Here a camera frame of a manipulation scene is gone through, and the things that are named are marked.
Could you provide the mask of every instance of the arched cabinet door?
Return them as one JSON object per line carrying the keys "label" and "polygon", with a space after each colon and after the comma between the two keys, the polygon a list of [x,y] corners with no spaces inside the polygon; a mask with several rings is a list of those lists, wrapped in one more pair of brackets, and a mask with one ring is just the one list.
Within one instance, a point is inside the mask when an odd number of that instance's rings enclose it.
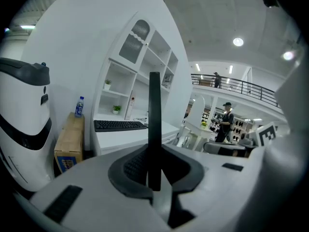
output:
{"label": "arched cabinet door", "polygon": [[110,58],[138,72],[154,32],[148,19],[137,12],[120,33]]}

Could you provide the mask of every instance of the cardboard box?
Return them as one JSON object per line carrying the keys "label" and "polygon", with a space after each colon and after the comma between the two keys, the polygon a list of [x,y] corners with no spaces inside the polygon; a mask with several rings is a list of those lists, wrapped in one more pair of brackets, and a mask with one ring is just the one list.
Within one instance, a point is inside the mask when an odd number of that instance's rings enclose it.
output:
{"label": "cardboard box", "polygon": [[54,149],[54,156],[62,173],[83,160],[83,141],[84,116],[75,118],[74,113],[70,113]]}
{"label": "cardboard box", "polygon": [[65,130],[82,130],[84,132],[85,126],[85,117],[82,115],[81,118],[75,117],[74,113],[70,113],[66,123],[64,124],[62,129]]}

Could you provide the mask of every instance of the man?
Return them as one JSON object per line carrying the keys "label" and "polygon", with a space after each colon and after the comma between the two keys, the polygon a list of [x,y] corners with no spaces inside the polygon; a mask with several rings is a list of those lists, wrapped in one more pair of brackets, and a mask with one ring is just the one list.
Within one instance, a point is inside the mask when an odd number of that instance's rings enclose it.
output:
{"label": "man", "polygon": [[232,104],[227,102],[223,105],[225,107],[226,113],[224,114],[222,120],[219,121],[220,129],[217,135],[216,143],[222,143],[231,130],[231,125],[234,122],[234,115],[231,113]]}
{"label": "man", "polygon": [[216,75],[216,78],[212,78],[214,79],[214,87],[218,87],[221,82],[221,76],[218,74],[218,72],[214,72],[214,74]]}

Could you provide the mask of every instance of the small plant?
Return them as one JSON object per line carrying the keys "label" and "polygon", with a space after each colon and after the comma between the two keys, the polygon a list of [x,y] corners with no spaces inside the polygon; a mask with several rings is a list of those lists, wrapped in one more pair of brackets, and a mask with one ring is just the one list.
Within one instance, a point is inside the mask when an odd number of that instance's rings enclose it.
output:
{"label": "small plant", "polygon": [[121,110],[121,106],[113,106],[112,107],[114,111],[120,111]]}

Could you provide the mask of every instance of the white pillar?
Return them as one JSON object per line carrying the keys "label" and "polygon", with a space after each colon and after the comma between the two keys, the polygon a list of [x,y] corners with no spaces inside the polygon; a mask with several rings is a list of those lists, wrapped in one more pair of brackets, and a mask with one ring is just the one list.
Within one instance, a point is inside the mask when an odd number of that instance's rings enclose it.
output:
{"label": "white pillar", "polygon": [[210,125],[211,124],[211,119],[216,111],[216,106],[217,106],[217,101],[218,101],[218,96],[214,96],[213,97],[213,101],[212,101],[212,105],[211,105],[211,110],[209,112],[209,116],[208,116],[208,119],[207,119],[207,125]]}

